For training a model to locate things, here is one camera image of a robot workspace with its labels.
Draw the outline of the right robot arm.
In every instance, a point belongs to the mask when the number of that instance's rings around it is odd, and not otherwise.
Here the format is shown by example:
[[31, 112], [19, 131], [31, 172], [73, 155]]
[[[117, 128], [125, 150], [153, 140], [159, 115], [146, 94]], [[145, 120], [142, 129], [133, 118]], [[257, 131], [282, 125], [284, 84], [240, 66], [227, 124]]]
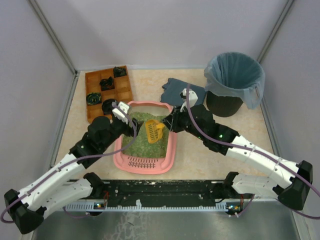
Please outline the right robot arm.
[[264, 176], [230, 172], [224, 180], [238, 194], [253, 194], [276, 198], [286, 207], [301, 211], [304, 208], [312, 182], [313, 166], [276, 156], [256, 146], [236, 130], [217, 123], [203, 105], [190, 111], [174, 107], [161, 122], [174, 133], [187, 132], [203, 142], [209, 150], [247, 163]]

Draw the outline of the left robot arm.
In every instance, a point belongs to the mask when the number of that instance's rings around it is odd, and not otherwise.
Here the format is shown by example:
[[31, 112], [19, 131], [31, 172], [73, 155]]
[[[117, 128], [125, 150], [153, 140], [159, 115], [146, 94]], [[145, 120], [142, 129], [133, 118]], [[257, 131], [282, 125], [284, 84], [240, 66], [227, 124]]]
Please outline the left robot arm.
[[103, 190], [103, 181], [93, 172], [66, 185], [72, 176], [83, 172], [101, 157], [121, 135], [137, 136], [142, 121], [135, 118], [123, 122], [114, 117], [96, 117], [62, 160], [30, 185], [19, 191], [10, 189], [4, 194], [6, 208], [1, 222], [14, 223], [21, 234], [37, 229], [55, 211], [82, 198], [96, 198]]

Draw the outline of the pink litter box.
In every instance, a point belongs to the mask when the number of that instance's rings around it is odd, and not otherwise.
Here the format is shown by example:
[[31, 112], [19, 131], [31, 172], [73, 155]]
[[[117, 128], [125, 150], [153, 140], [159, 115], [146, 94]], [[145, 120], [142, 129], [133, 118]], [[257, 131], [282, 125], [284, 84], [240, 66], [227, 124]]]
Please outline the pink litter box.
[[[172, 107], [167, 103], [156, 101], [130, 101], [127, 103], [130, 106], [130, 112], [144, 112], [155, 116], [169, 115]], [[177, 134], [170, 132], [168, 134], [168, 143], [166, 155], [162, 158], [145, 158], [137, 157], [118, 152], [113, 156], [113, 162], [120, 170], [142, 174], [142, 175], [157, 175], [163, 174], [170, 170], [175, 161]]]

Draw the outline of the yellow plastic litter scoop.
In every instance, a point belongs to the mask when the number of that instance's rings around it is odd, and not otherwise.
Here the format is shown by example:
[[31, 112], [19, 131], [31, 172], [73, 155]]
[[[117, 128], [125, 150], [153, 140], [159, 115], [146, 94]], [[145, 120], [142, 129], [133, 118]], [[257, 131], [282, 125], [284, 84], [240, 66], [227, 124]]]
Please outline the yellow plastic litter scoop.
[[160, 139], [162, 139], [164, 128], [165, 128], [165, 125], [156, 119], [150, 119], [146, 121], [145, 129], [146, 129], [148, 143], [154, 144]]

